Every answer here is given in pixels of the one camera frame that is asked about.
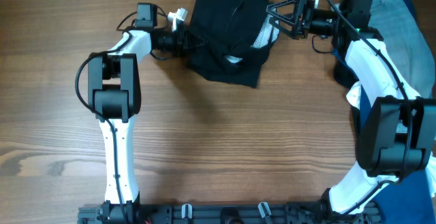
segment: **wooden table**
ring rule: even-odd
[[[434,51],[436,0],[416,1]],[[74,77],[89,53],[120,40],[114,28],[137,2],[191,12],[195,0],[0,0],[2,223],[75,223],[78,207],[104,200],[102,134]],[[206,81],[185,61],[140,65],[143,203],[316,200],[355,162],[347,90],[309,40],[282,35],[258,89]],[[86,75],[80,87],[86,96]]]

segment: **blue jeans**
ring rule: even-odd
[[[369,26],[384,38],[389,57],[421,97],[431,97],[435,60],[403,0],[373,0]]]

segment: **black cloth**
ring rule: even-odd
[[[255,88],[273,43],[252,48],[266,19],[268,0],[196,0],[189,30],[206,44],[198,48],[188,68],[207,80]],[[229,62],[225,56],[242,58]]]

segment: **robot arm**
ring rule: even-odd
[[[430,124],[436,119],[435,101],[422,99],[408,85],[390,60],[383,37],[377,29],[368,27],[371,3],[372,0],[343,0],[339,6],[342,13],[339,13],[317,9],[318,0],[287,0],[269,5],[266,10],[272,16],[270,23],[293,39],[306,38],[308,33],[321,35],[322,38],[333,36],[332,45],[359,79],[372,107],[367,122],[357,135],[357,162],[339,184],[323,194],[322,202],[328,210],[320,214],[318,221],[333,215],[362,212],[363,207],[386,186],[381,182],[397,182],[400,175],[424,169],[433,148],[436,130]],[[277,13],[278,7],[290,4],[295,6],[293,13]],[[344,19],[359,29],[358,34]],[[275,24],[276,20],[290,25],[292,29],[289,31],[280,27]],[[380,53],[370,48],[360,36],[380,50],[393,71]],[[403,83],[407,97],[400,92],[401,84],[396,82],[394,75]],[[407,106],[417,111],[411,118],[408,118]],[[407,136],[396,132],[399,121],[409,123],[408,119],[412,120],[410,124],[413,127],[410,148],[406,148]],[[403,162],[406,162],[405,173]]]
[[[119,52],[113,52],[108,55],[112,57],[122,57],[124,54],[134,54],[136,61],[139,64],[142,59],[148,55],[151,51],[151,37],[150,33],[141,30],[131,30],[131,39],[127,45]],[[110,50],[116,50],[121,44],[125,43],[129,39],[129,34],[124,33],[123,39]],[[129,82],[128,78],[122,79],[121,82]],[[117,167],[120,172],[119,184],[121,186],[121,197],[123,204],[128,201],[135,202],[139,196],[138,183],[136,182],[134,172],[134,157],[133,157],[133,130],[136,122],[136,115],[130,116],[127,122],[124,123],[121,118],[110,118],[110,122],[116,128],[116,141],[117,141]],[[112,132],[109,124],[104,121],[100,122],[100,128],[102,129],[104,146],[106,149],[106,171],[107,171],[107,183],[105,202],[109,201],[112,204],[120,204],[117,189],[116,178],[114,177],[115,162],[114,162],[114,144],[112,138]]]

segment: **black mount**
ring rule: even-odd
[[[150,213],[145,212],[146,208],[141,206],[139,199],[140,196],[138,195],[135,202],[127,201],[123,205],[129,223],[126,223],[123,218],[120,204],[111,204],[110,201],[106,201],[98,207],[79,208],[77,224],[143,224],[145,217]]]
[[[103,83],[103,80],[111,78],[120,78],[120,84]],[[88,104],[105,118],[120,118],[123,123],[139,113],[141,87],[135,54],[104,54],[89,62]]]
[[[135,28],[151,32],[157,26],[157,5],[152,3],[138,3]]]
[[[179,24],[176,31],[168,32],[163,29],[154,30],[151,33],[151,45],[153,50],[171,52],[176,57],[191,54],[196,48],[206,44],[189,30],[183,23]]]
[[[415,113],[412,117],[413,133],[405,176],[427,166],[436,134],[436,101],[417,98],[411,101],[411,108]],[[393,97],[378,97],[362,131],[356,127],[356,158],[368,176],[399,176],[403,170],[407,135],[396,132],[399,121],[408,124],[404,101]]]
[[[294,5],[294,12],[280,14],[278,9],[287,5]],[[307,38],[308,33],[330,36],[334,33],[337,14],[328,10],[315,9],[313,0],[286,0],[266,7],[266,12],[272,17],[270,24],[292,39]],[[277,24],[283,22],[292,27],[291,31]]]

